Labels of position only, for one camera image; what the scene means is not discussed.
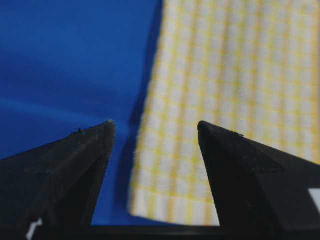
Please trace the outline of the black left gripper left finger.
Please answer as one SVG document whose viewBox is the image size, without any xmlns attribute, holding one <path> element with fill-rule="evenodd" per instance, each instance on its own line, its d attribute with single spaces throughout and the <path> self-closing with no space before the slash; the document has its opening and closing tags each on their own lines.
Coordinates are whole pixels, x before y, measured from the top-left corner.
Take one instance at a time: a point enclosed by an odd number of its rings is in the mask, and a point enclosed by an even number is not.
<svg viewBox="0 0 320 240">
<path fill-rule="evenodd" d="M 116 138 L 108 120 L 0 161 L 0 237 L 27 240 L 48 228 L 92 223 Z"/>
</svg>

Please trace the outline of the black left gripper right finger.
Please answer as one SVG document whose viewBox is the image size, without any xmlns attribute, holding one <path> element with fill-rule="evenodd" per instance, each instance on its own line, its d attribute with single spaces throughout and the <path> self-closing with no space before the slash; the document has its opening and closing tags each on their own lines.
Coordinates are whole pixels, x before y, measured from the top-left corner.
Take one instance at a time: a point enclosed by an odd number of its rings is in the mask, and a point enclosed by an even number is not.
<svg viewBox="0 0 320 240">
<path fill-rule="evenodd" d="M 223 239 L 319 239 L 318 164 L 206 121 L 197 129 Z"/>
</svg>

